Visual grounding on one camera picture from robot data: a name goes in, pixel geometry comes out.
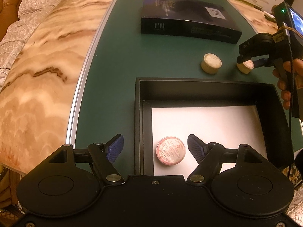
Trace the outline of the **open black box base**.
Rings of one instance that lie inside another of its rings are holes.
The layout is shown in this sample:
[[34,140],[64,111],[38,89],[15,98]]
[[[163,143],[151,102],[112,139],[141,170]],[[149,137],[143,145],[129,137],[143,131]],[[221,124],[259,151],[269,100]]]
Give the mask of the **open black box base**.
[[178,165],[165,166],[156,157],[156,145],[169,136],[187,144],[191,134],[226,148],[248,144],[278,169],[294,160],[287,118],[274,85],[138,78],[135,173],[189,175],[197,165],[190,153]]

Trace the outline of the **black remote control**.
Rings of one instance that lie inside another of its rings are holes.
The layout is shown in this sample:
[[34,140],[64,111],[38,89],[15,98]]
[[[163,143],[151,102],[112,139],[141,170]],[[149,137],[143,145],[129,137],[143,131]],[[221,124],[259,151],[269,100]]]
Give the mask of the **black remote control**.
[[275,16],[273,16],[270,13],[267,13],[266,11],[264,11],[263,13],[264,13],[265,19],[267,19],[270,22],[274,22],[274,23],[276,22]]

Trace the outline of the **cream round tin pink label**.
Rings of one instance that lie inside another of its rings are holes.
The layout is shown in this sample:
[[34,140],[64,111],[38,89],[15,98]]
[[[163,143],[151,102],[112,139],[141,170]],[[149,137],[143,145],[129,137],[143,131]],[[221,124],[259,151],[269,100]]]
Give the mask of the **cream round tin pink label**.
[[254,63],[252,60],[248,60],[243,63],[237,64],[237,67],[242,73],[249,74],[254,69]]

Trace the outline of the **green desk mat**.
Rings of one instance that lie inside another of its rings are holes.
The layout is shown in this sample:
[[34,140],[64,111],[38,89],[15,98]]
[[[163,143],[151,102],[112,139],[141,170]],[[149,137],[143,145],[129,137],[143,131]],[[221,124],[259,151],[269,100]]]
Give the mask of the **green desk mat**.
[[[201,0],[223,6],[242,31],[241,40],[256,33],[228,0]],[[134,144],[134,99],[137,77],[206,79],[200,63],[217,54],[223,68],[214,80],[275,84],[270,68],[245,75],[235,61],[238,46],[194,37],[141,33],[143,0],[113,0],[89,47],[76,86],[66,142],[86,145],[120,133],[131,152]]]

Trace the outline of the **dark blue box lid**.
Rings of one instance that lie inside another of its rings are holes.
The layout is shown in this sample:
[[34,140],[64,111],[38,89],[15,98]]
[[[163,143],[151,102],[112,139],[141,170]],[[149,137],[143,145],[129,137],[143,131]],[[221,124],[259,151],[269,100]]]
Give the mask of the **dark blue box lid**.
[[141,32],[236,44],[242,31],[220,5],[198,0],[144,0]]

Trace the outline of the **white lace sofa cover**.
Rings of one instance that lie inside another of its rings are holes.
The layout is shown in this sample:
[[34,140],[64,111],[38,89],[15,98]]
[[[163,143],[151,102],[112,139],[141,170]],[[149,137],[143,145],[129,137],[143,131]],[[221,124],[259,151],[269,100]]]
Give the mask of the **white lace sofa cover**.
[[47,15],[62,0],[22,0],[18,10],[19,20],[13,22],[1,40],[1,87],[30,36]]

